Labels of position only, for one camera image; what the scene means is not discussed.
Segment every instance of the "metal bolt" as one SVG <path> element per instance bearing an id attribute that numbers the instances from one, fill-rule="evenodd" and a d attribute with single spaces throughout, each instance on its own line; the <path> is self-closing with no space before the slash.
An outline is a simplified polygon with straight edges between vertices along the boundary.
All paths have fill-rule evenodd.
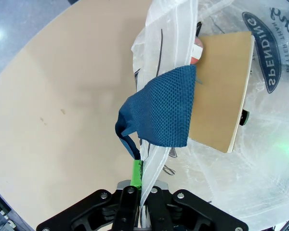
<path id="1" fill-rule="evenodd" d="M 102 199 L 106 199 L 107 197 L 108 197 L 107 193 L 104 192 L 104 193 L 101 194 L 101 198 Z"/>
<path id="2" fill-rule="evenodd" d="M 179 198 L 179 199 L 183 199 L 183 198 L 184 198 L 184 194 L 183 194 L 183 193 L 179 193 L 179 194 L 178 194 L 178 198 Z"/>
<path id="3" fill-rule="evenodd" d="M 128 189 L 127 189 L 127 192 L 128 192 L 128 193 L 133 193 L 134 191 L 135 191 L 135 189 L 133 189 L 133 188 L 128 188 Z"/>
<path id="4" fill-rule="evenodd" d="M 156 188 L 151 189 L 151 193 L 157 193 L 157 192 L 158 192 L 158 190 Z"/>

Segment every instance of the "brown book cover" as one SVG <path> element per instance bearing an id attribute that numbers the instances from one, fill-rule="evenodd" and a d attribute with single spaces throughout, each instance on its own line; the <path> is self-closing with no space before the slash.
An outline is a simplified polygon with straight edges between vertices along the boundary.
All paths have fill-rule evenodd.
<path id="1" fill-rule="evenodd" d="M 254 37 L 237 32 L 200 37 L 204 50 L 197 78 L 189 137 L 232 152 L 250 75 Z"/>

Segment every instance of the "wooden table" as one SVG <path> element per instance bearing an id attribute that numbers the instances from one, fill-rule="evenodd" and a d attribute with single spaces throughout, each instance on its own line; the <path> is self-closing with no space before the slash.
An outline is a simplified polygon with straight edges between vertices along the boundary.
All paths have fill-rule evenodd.
<path id="1" fill-rule="evenodd" d="M 81 0 L 0 75 L 0 193 L 33 228 L 131 178 L 114 128 L 135 92 L 131 46 L 149 4 Z"/>

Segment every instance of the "plastic bag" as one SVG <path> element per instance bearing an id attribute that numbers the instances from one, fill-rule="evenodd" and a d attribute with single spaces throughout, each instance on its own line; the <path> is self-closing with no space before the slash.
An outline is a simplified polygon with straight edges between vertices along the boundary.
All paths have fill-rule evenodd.
<path id="1" fill-rule="evenodd" d="M 136 38 L 133 69 L 137 90 L 148 81 L 176 67 L 190 64 L 197 25 L 198 0 L 153 0 L 145 28 Z M 159 147 L 143 141 L 144 160 L 141 206 L 160 174 L 170 147 Z"/>
<path id="2" fill-rule="evenodd" d="M 259 231 L 289 219 L 289 0 L 199 3 L 200 35 L 250 30 L 255 49 L 234 151 L 189 140 L 159 179 L 184 188 Z"/>

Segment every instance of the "blue fabric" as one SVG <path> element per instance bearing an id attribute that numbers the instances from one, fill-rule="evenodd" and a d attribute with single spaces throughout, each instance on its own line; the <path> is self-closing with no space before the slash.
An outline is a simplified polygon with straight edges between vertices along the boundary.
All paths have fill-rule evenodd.
<path id="1" fill-rule="evenodd" d="M 194 101 L 196 66 L 175 68 L 149 81 L 119 110 L 116 134 L 134 159 L 140 153 L 128 136 L 162 147 L 187 145 Z"/>

